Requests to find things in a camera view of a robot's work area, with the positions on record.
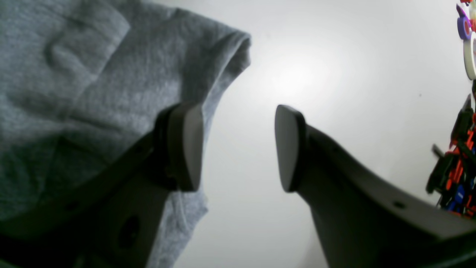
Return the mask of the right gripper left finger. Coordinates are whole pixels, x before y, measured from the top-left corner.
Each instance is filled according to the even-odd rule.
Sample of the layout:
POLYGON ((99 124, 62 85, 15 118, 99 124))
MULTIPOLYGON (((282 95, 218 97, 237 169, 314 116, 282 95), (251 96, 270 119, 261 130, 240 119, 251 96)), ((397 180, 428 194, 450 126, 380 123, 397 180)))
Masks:
POLYGON ((167 198, 201 181, 200 103, 162 110, 154 129, 75 190, 1 222, 1 260, 17 268, 144 268, 167 198))

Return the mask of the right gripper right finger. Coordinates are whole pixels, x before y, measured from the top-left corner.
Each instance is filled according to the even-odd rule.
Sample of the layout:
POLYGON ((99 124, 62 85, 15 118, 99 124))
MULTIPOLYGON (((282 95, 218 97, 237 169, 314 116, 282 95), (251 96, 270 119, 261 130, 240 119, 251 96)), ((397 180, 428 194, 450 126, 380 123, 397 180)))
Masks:
POLYGON ((379 178, 290 106, 275 137, 281 185, 310 207, 330 268, 475 267, 475 221, 379 178))

